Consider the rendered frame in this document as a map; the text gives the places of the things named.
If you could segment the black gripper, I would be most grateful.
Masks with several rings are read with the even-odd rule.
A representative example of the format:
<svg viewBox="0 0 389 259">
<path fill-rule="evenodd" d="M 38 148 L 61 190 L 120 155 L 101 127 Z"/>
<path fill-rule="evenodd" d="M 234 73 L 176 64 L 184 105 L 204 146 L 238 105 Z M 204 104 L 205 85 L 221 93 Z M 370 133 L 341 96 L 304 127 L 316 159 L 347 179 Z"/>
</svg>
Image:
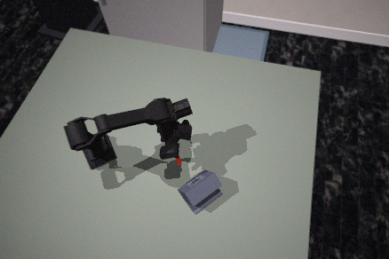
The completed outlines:
<svg viewBox="0 0 389 259">
<path fill-rule="evenodd" d="M 161 142 L 164 142 L 165 145 L 160 149 L 160 157 L 162 160 L 169 158 L 178 158 L 179 157 L 179 143 L 178 141 L 173 141 L 173 127 L 174 122 L 172 122 L 169 126 L 164 128 L 157 127 L 157 133 L 161 135 Z M 172 144 L 172 145 L 171 145 Z"/>
</svg>

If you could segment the grey sloped panel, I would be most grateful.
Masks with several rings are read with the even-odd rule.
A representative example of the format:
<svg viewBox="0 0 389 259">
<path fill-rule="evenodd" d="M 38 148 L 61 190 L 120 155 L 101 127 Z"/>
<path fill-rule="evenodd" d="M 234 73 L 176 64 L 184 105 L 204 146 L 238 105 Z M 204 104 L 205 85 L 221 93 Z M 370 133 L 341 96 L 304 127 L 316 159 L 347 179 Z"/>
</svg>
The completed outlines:
<svg viewBox="0 0 389 259">
<path fill-rule="evenodd" d="M 215 172 L 204 170 L 196 177 L 179 187 L 179 192 L 195 214 L 210 205 L 223 193 Z"/>
</svg>

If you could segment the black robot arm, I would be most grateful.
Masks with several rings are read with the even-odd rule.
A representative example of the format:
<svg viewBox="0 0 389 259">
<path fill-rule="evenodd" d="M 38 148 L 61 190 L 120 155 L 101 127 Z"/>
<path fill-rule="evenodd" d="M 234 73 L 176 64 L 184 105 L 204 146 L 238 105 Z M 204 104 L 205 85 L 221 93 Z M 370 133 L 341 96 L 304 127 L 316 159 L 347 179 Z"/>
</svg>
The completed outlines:
<svg viewBox="0 0 389 259">
<path fill-rule="evenodd" d="M 158 128 L 164 128 L 174 122 L 173 141 L 178 138 L 190 140 L 192 126 L 188 120 L 176 124 L 179 118 L 192 114 L 192 109 L 187 98 L 171 103 L 170 98 L 156 98 L 146 107 L 135 109 L 118 114 L 100 114 L 93 118 L 79 117 L 64 126 L 67 140 L 71 150 L 81 151 L 86 149 L 90 161 L 103 160 L 110 151 L 105 134 L 112 130 L 130 127 L 133 125 L 147 123 Z M 178 118 L 177 118 L 178 117 Z M 84 121 L 94 120 L 98 132 L 91 134 L 86 129 Z M 105 138 L 105 139 L 104 139 Z M 107 143 L 107 144 L 106 144 Z M 107 150 L 108 149 L 108 150 Z"/>
</svg>

